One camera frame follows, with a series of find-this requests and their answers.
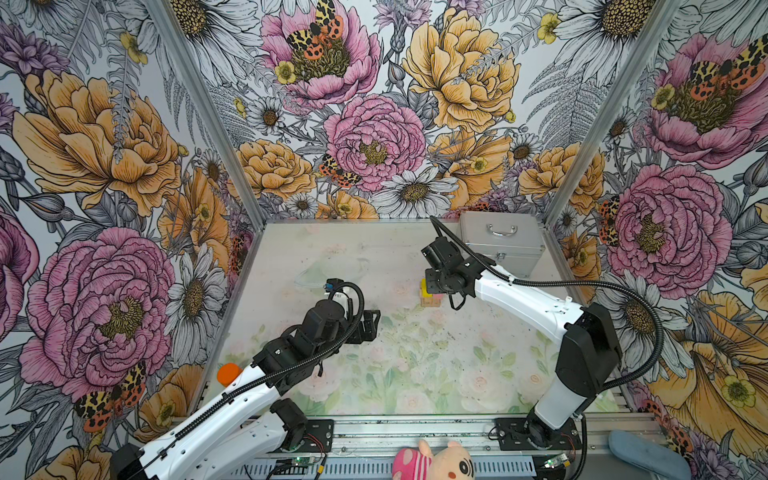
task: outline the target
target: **table surface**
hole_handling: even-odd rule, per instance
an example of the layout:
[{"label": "table surface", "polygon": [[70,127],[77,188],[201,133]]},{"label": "table surface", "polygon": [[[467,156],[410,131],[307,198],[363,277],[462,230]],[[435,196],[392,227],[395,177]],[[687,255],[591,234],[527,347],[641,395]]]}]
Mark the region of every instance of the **table surface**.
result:
[{"label": "table surface", "polygon": [[[458,230],[458,223],[447,225]],[[215,380],[218,366],[249,363],[323,298],[311,285],[335,277],[357,283],[366,308],[381,310],[379,335],[344,346],[324,362],[322,377],[316,369],[289,392],[306,415],[527,412],[554,378],[555,345],[518,317],[471,297],[458,312],[447,297],[440,307],[422,308],[419,284],[428,264],[421,249],[434,239],[429,222],[267,225],[204,401],[223,389]],[[559,278],[547,250],[531,280]],[[617,410],[608,392],[588,409]]]}]

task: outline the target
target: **wall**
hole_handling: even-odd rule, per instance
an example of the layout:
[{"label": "wall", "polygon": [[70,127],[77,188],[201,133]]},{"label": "wall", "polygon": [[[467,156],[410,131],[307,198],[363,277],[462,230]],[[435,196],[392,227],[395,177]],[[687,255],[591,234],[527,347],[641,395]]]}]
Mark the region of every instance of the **wall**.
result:
[{"label": "wall", "polygon": [[[334,0],[341,33],[318,45],[310,0],[172,5],[266,215],[354,219],[543,217],[653,4]],[[201,27],[230,6],[256,34]]]},{"label": "wall", "polygon": [[[662,360],[630,391],[694,478],[768,478],[767,18],[764,2],[681,7],[673,28],[690,33],[662,43],[606,132],[597,205],[554,222],[577,278],[628,285],[663,320]],[[753,65],[739,70],[745,49]],[[736,83],[708,84],[727,61]],[[650,317],[624,295],[586,294],[612,312],[634,370]]]},{"label": "wall", "polygon": [[253,227],[141,4],[0,14],[0,476],[103,479],[192,408]]}]

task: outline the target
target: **metal case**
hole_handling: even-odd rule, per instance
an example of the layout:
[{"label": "metal case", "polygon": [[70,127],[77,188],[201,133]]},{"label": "metal case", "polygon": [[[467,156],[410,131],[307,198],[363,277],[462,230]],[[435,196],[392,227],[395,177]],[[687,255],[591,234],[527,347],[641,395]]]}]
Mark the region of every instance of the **metal case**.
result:
[{"label": "metal case", "polygon": [[542,225],[530,215],[468,211],[459,223],[467,245],[520,278],[531,276],[546,250]]}]

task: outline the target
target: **stuffed animal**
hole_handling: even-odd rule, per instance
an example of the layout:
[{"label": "stuffed animal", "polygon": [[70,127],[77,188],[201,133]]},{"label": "stuffed animal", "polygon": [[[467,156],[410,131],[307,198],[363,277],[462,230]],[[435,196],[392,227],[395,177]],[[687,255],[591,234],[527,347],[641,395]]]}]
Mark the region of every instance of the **stuffed animal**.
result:
[{"label": "stuffed animal", "polygon": [[392,480],[466,480],[475,477],[475,464],[469,452],[458,442],[432,454],[426,440],[419,440],[419,450],[403,449],[395,457]]}]

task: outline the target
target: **orange ball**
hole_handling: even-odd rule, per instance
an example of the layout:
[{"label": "orange ball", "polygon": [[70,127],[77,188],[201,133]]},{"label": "orange ball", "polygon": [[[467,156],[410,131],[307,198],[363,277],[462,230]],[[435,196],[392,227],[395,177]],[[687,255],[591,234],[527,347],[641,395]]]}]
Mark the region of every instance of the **orange ball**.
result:
[{"label": "orange ball", "polygon": [[221,366],[219,372],[216,374],[216,380],[223,386],[229,386],[235,379],[243,372],[237,364],[226,363]]}]

